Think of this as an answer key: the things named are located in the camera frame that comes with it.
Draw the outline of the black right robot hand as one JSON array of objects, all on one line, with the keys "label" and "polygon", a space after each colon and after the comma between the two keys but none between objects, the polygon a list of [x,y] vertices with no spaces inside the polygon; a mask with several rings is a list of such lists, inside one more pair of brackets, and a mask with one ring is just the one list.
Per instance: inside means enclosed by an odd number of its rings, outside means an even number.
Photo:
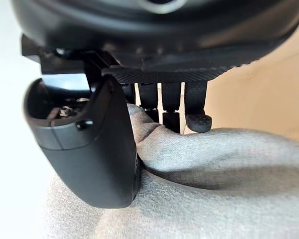
[{"label": "black right robot hand", "polygon": [[135,198],[140,163],[128,104],[179,132],[208,132],[207,83],[284,43],[299,0],[14,0],[23,56],[41,66],[24,116],[69,189],[97,208]]}]

